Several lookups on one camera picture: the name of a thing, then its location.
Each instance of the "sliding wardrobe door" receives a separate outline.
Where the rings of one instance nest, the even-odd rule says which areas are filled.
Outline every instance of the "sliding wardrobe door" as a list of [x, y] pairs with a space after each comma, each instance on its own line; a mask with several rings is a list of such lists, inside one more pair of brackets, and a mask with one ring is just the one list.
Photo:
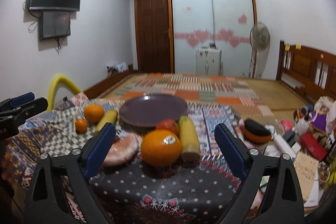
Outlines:
[[196, 73], [196, 49], [213, 42], [212, 0], [172, 0], [175, 73]]
[[216, 46], [222, 49], [222, 74], [248, 76], [254, 24], [252, 0], [213, 0]]

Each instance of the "beige note paper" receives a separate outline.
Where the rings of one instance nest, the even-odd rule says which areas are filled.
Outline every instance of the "beige note paper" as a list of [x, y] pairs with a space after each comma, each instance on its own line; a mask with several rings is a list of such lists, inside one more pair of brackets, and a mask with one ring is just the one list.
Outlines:
[[318, 160], [302, 152], [299, 152], [296, 156], [294, 167], [300, 182], [302, 198], [304, 201], [308, 200], [311, 189], [313, 188], [318, 164]]

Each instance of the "screw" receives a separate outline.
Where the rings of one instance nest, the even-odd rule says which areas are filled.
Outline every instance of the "screw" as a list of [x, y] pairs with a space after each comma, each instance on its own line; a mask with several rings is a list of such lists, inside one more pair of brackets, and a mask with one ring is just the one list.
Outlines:
[[259, 151], [257, 149], [251, 148], [250, 149], [250, 154], [253, 155], [253, 156], [256, 156], [256, 155], [259, 154]]
[[71, 151], [71, 154], [78, 155], [78, 154], [80, 154], [80, 152], [81, 152], [80, 148], [75, 148], [74, 150]]
[[41, 159], [41, 160], [45, 160], [48, 156], [49, 156], [48, 153], [43, 153], [43, 154], [40, 156], [40, 159]]
[[283, 157], [285, 160], [290, 160], [290, 159], [291, 159], [290, 155], [288, 155], [287, 153], [283, 153], [283, 154], [282, 154], [282, 157]]

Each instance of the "plate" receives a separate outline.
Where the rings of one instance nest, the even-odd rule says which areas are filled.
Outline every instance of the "plate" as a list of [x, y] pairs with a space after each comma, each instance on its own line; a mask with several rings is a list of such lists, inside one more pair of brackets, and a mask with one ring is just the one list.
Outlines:
[[169, 94], [150, 94], [132, 98], [119, 109], [120, 118], [135, 127], [156, 127], [164, 119], [177, 121], [187, 114], [187, 103]]

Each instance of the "small orange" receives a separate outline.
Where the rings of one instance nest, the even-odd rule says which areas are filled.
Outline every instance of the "small orange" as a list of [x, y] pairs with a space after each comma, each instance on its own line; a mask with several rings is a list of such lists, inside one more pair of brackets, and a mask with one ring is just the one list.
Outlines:
[[165, 167], [179, 158], [182, 146], [175, 134], [169, 130], [160, 129], [145, 135], [140, 150], [146, 163], [153, 167]]
[[157, 126], [156, 129], [167, 129], [173, 132], [177, 137], [180, 135], [180, 129], [177, 123], [174, 120], [166, 119], [161, 121]]
[[104, 114], [104, 108], [100, 105], [88, 105], [84, 110], [84, 117], [90, 123], [99, 123]]
[[76, 122], [75, 122], [76, 130], [79, 133], [85, 133], [87, 131], [88, 126], [89, 126], [89, 124], [84, 119], [77, 119]]

